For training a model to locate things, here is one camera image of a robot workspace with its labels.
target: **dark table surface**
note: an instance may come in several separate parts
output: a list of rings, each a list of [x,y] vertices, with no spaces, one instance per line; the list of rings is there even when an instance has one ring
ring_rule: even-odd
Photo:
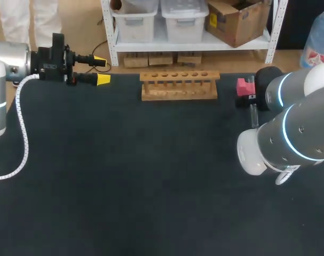
[[[223,74],[218,100],[175,102],[141,102],[138,75],[99,88],[30,81],[29,160],[0,181],[0,255],[324,255],[324,163],[282,186],[239,164],[243,76]],[[22,143],[12,106],[0,175]]]

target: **person's legs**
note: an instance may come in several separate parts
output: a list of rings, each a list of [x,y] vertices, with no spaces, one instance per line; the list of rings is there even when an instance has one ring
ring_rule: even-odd
[[[51,47],[53,33],[61,33],[58,2],[59,0],[34,0],[33,2],[37,47]]]
[[[29,0],[0,0],[0,16],[7,41],[30,44]]]

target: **pink object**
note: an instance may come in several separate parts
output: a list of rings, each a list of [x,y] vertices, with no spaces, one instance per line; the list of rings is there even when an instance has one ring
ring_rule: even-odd
[[[253,95],[256,94],[256,88],[254,83],[248,83],[244,78],[238,78],[238,82],[236,83],[236,92],[239,97]]]

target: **white plastic box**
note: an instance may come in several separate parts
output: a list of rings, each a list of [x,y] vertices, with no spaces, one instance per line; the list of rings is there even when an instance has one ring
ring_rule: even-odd
[[[130,8],[122,12],[112,12],[119,29],[119,35],[126,43],[149,43],[154,38],[154,20],[158,11],[158,0],[127,0],[130,4],[144,6],[145,13],[130,13]]]
[[[167,20],[172,43],[200,43],[204,20],[209,14],[206,0],[162,0],[162,15]]]

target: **white shelf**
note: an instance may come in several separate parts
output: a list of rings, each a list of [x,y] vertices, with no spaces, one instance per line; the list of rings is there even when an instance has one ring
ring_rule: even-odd
[[[268,49],[270,45],[270,35],[267,29],[264,35],[233,48],[224,43],[220,39],[211,35],[207,31],[203,31],[202,43],[196,44],[177,44],[168,42],[168,33],[165,22],[156,19],[155,21],[155,38],[151,43],[125,43],[122,42],[120,36],[114,46],[117,52],[173,52],[173,51],[227,51],[227,50],[256,50]]]
[[[124,43],[114,30],[110,0],[100,0],[112,66],[118,66],[118,52],[173,52],[173,51],[229,51],[268,49],[265,63],[272,63],[288,0],[273,0],[273,26],[271,36],[267,30],[264,35],[238,48],[232,48],[215,36],[204,31],[200,44],[175,44],[168,42],[165,24],[155,24],[155,38],[152,43]]]

